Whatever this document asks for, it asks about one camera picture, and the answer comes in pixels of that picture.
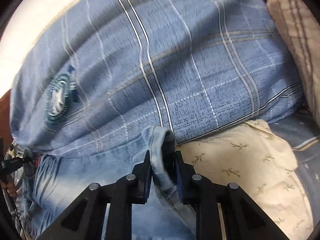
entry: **blue plaid fabric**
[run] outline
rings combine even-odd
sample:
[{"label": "blue plaid fabric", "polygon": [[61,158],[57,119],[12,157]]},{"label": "blue plaid fabric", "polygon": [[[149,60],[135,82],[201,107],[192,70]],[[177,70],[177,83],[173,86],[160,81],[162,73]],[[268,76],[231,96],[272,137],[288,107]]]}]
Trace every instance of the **blue plaid fabric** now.
[{"label": "blue plaid fabric", "polygon": [[272,123],[302,98],[262,0],[81,0],[44,31],[12,88],[15,143],[44,154],[24,181],[28,232],[149,149],[157,183],[133,238],[192,239],[194,213],[162,165],[167,133],[182,143],[250,118]]}]

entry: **silver screw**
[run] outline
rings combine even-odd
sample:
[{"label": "silver screw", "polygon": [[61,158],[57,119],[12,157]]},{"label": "silver screw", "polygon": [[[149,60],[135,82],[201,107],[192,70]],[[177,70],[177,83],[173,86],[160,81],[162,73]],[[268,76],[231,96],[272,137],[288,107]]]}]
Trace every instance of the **silver screw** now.
[{"label": "silver screw", "polygon": [[136,178],[136,175],[134,175],[134,174],[128,174],[127,176],[125,176],[125,178],[126,178],[127,180],[134,180],[134,179]]},{"label": "silver screw", "polygon": [[231,189],[237,189],[237,188],[239,188],[239,185],[238,185],[238,183],[230,182],[230,183],[229,183],[229,187],[230,187]]},{"label": "silver screw", "polygon": [[201,177],[201,175],[199,175],[199,174],[195,174],[195,175],[192,175],[192,179],[198,181],[198,180],[201,180],[202,177]]},{"label": "silver screw", "polygon": [[99,187],[99,184],[98,184],[98,183],[91,183],[91,184],[89,185],[89,189],[90,189],[90,190],[96,190],[98,187]]}]

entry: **cream fabric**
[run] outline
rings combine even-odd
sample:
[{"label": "cream fabric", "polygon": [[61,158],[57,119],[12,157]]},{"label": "cream fabric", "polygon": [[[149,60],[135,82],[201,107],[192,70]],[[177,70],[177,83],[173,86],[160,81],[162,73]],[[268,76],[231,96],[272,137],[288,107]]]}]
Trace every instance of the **cream fabric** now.
[{"label": "cream fabric", "polygon": [[312,232],[311,207],[294,173],[295,155],[265,121],[247,121],[177,150],[212,182],[237,182],[291,240],[305,240]]},{"label": "cream fabric", "polygon": [[10,89],[28,52],[58,17],[80,0],[23,0],[0,41],[0,98]]},{"label": "cream fabric", "polygon": [[309,107],[320,125],[320,26],[302,0],[268,0],[267,9],[297,64]]}]

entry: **light blue jeans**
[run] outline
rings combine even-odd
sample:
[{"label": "light blue jeans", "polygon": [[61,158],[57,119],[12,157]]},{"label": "light blue jeans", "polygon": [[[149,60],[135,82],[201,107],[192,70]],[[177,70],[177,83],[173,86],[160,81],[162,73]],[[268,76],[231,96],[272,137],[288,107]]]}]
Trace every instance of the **light blue jeans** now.
[{"label": "light blue jeans", "polygon": [[150,150],[155,184],[147,204],[132,207],[132,238],[194,239],[195,212],[180,203],[163,165],[163,155],[172,154],[175,145],[171,130],[150,126],[139,137],[108,151],[76,158],[43,155],[36,173],[26,176],[23,184],[28,233],[39,237],[89,184],[116,182],[143,162]]}]

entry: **logo patch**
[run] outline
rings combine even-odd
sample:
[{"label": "logo patch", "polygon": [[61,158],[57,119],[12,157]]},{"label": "logo patch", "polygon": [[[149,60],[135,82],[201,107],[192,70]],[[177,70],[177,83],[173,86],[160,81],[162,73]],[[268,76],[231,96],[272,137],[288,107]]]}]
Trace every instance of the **logo patch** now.
[{"label": "logo patch", "polygon": [[61,121],[72,102],[76,102],[76,85],[73,78],[74,68],[69,66],[68,74],[61,74],[52,80],[48,94],[47,120],[49,123]]}]

